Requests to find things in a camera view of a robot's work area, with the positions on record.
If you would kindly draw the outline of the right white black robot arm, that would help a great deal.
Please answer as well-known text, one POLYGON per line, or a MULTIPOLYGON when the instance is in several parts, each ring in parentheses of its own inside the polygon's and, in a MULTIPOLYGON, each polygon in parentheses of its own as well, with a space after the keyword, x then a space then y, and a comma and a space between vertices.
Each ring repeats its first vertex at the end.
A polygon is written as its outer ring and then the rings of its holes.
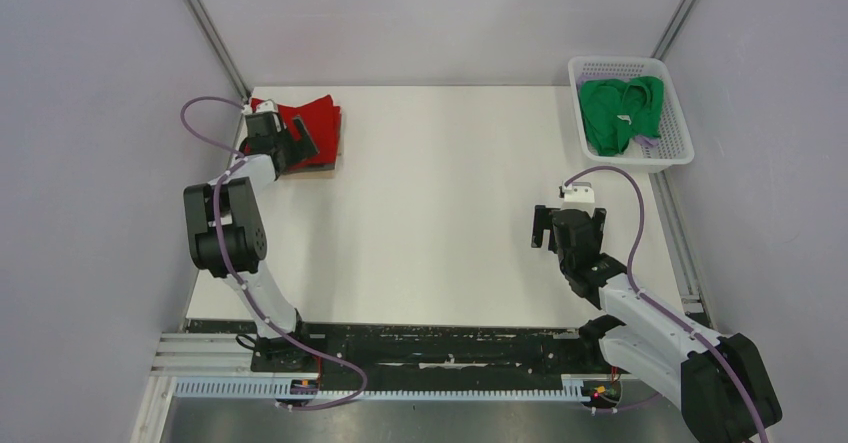
POLYGON ((760 352, 741 333, 722 335, 675 310, 602 252, 606 212, 534 209, 531 245, 548 249, 571 290, 602 311, 580 329, 580 363, 609 365, 672 403, 699 442, 743 442, 783 418, 760 352))

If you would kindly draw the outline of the red t-shirt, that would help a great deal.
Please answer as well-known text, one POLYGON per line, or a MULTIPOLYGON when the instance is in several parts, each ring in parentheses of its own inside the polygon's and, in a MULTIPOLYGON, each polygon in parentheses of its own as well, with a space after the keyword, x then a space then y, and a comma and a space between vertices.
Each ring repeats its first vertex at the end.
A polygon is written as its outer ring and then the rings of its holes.
MULTIPOLYGON (((255 101, 263 100, 253 98, 250 101, 250 111, 245 117, 253 114, 252 105, 255 101)), ((303 162, 296 161, 295 165, 336 163, 340 150, 342 115, 341 108, 334 103, 330 95, 325 95, 299 107, 276 104, 278 105, 279 119, 283 123, 283 127, 292 134, 294 140, 298 138, 298 133, 297 129, 293 127, 292 119, 295 116, 300 116, 320 150, 317 156, 303 162)))

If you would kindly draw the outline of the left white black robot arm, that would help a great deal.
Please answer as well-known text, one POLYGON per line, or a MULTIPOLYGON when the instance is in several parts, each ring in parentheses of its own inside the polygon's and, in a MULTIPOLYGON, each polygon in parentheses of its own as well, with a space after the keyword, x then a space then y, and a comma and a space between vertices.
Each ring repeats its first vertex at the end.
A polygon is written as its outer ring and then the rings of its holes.
POLYGON ((314 344, 302 336, 300 313, 283 296, 266 262, 268 237, 256 196, 289 163, 317 149, 310 139, 295 140, 272 108, 249 111, 245 123, 244 148, 232 167, 183 192, 189 253, 198 269, 234 290, 252 317, 257 335, 237 341, 253 352, 253 370, 305 371, 316 361, 314 344))

